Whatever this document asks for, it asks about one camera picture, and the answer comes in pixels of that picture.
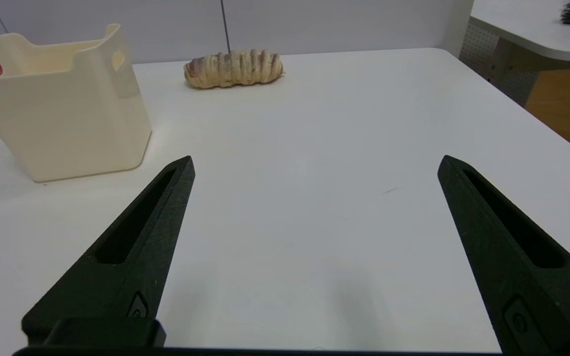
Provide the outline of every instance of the pegboard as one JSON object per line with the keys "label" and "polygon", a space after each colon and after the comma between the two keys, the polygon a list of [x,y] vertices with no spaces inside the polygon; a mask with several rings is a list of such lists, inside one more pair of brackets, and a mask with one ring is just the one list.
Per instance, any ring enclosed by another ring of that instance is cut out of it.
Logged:
{"label": "pegboard", "polygon": [[528,63],[521,65],[511,57],[515,47],[515,44],[470,23],[459,59],[511,100],[525,106],[539,72]]}
{"label": "pegboard", "polygon": [[498,36],[473,24],[468,25],[459,59],[485,79],[490,79]]}

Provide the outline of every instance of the bread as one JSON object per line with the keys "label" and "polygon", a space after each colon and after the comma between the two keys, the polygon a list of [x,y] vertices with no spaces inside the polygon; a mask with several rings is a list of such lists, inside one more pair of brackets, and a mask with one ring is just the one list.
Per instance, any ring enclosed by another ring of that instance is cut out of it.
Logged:
{"label": "bread", "polygon": [[195,58],[184,65],[184,77],[195,88],[250,86],[270,83],[283,74],[278,54],[267,50],[230,52]]}

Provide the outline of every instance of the plastic bin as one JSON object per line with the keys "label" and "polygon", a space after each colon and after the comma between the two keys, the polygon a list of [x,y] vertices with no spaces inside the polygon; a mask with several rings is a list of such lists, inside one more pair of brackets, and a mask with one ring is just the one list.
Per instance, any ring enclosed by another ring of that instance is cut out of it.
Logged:
{"label": "plastic bin", "polygon": [[96,41],[0,36],[0,137],[34,181],[137,167],[151,135],[120,25]]}

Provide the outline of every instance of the desk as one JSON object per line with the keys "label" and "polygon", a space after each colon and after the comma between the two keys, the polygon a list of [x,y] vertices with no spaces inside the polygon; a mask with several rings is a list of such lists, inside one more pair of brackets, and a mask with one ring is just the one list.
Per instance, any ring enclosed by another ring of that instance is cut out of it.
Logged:
{"label": "desk", "polygon": [[460,59],[524,106],[538,71],[570,68],[568,0],[475,0]]}
{"label": "desk", "polygon": [[181,62],[136,65],[153,134],[133,171],[36,184],[0,142],[0,355],[185,155],[196,178],[157,315],[166,345],[499,350],[437,167],[472,164],[570,250],[570,144],[443,50],[283,64],[273,84],[213,90],[185,86]]}

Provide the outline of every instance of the white table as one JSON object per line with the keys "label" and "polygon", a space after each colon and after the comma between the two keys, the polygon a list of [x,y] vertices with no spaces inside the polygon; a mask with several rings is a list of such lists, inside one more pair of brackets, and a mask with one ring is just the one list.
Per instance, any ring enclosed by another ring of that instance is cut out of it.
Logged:
{"label": "white table", "polygon": [[560,22],[569,0],[475,0],[471,22],[520,47],[570,61],[570,25]]}
{"label": "white table", "polygon": [[568,0],[475,0],[460,59],[524,106],[538,72],[570,68]]}
{"label": "white table", "polygon": [[196,179],[158,312],[166,345],[499,350],[437,167],[472,164],[570,250],[570,144],[443,50],[283,63],[276,83],[214,90],[185,86],[183,63],[137,65],[154,131],[134,171],[36,184],[0,142],[0,355],[185,155]]}

